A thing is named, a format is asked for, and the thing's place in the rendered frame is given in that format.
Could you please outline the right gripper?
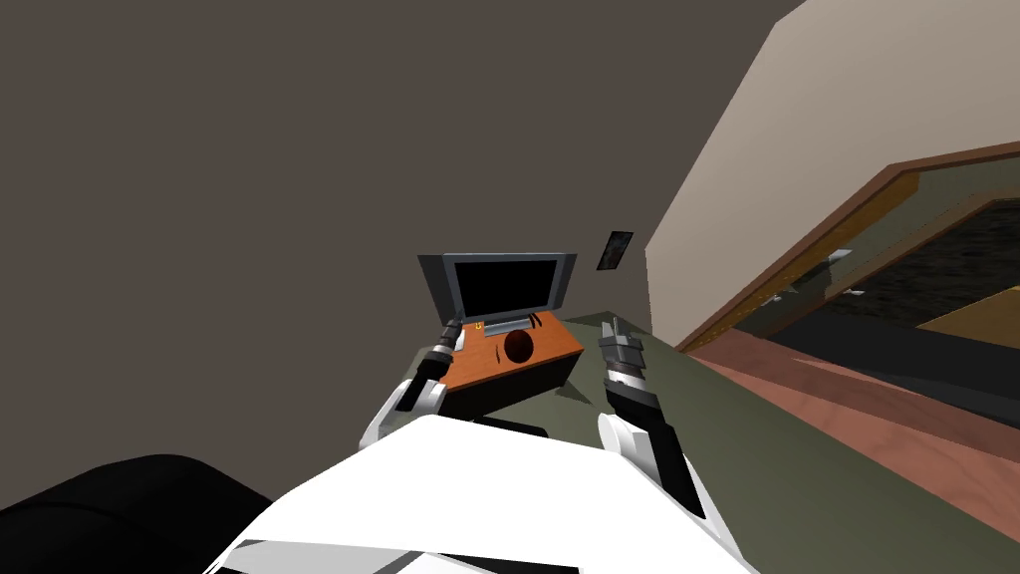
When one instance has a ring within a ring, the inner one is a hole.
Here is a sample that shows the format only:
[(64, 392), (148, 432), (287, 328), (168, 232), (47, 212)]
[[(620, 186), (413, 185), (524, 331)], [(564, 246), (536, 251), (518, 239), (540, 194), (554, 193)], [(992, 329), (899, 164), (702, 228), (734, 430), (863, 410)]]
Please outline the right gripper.
[(626, 326), (619, 317), (609, 323), (609, 336), (598, 340), (609, 371), (641, 372), (645, 369), (642, 341), (626, 336)]

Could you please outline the orange wooden table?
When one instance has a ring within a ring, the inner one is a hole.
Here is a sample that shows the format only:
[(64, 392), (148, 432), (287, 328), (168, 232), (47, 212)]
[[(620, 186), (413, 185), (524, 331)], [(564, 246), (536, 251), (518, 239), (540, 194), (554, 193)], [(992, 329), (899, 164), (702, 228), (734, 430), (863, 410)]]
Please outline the orange wooden table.
[(534, 340), (532, 360), (514, 364), (504, 355), (507, 333), (487, 337), (484, 325), (463, 326), (464, 348), (442, 382), (447, 388), (438, 413), (471, 421), (561, 387), (584, 353), (583, 345), (550, 312), (525, 321)]

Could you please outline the grey flat screen television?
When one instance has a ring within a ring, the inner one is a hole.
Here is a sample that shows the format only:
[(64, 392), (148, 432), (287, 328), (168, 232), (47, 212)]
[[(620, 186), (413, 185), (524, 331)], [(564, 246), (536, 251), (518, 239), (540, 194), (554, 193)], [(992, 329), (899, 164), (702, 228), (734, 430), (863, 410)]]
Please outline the grey flat screen television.
[(562, 306), (576, 253), (419, 254), (439, 320), (500, 325)]

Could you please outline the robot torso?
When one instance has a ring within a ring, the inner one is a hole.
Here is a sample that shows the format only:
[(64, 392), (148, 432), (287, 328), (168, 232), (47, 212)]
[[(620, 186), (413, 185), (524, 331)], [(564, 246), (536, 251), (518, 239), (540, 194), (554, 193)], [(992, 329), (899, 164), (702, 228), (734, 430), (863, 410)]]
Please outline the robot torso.
[(759, 574), (709, 497), (664, 490), (649, 435), (614, 416), (601, 447), (428, 416), (271, 503), (204, 574)]

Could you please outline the olive door with brown edge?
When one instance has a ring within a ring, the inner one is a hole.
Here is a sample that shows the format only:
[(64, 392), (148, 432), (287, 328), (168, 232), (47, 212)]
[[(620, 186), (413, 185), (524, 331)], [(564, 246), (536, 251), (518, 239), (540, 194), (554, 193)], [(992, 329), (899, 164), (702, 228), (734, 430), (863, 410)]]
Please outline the olive door with brown edge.
[[(1020, 141), (892, 163), (792, 244), (677, 344), (690, 352), (731, 328), (771, 335), (944, 234), (994, 201), (1020, 198)], [(837, 249), (853, 252), (832, 265)]]

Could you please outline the dark framed wall picture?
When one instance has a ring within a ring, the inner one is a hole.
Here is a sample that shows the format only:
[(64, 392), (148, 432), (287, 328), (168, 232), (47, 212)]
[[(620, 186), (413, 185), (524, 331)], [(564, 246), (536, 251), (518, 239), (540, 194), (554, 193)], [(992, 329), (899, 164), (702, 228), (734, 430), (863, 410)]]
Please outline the dark framed wall picture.
[(613, 231), (607, 240), (597, 269), (599, 271), (618, 269), (633, 236), (632, 232)]

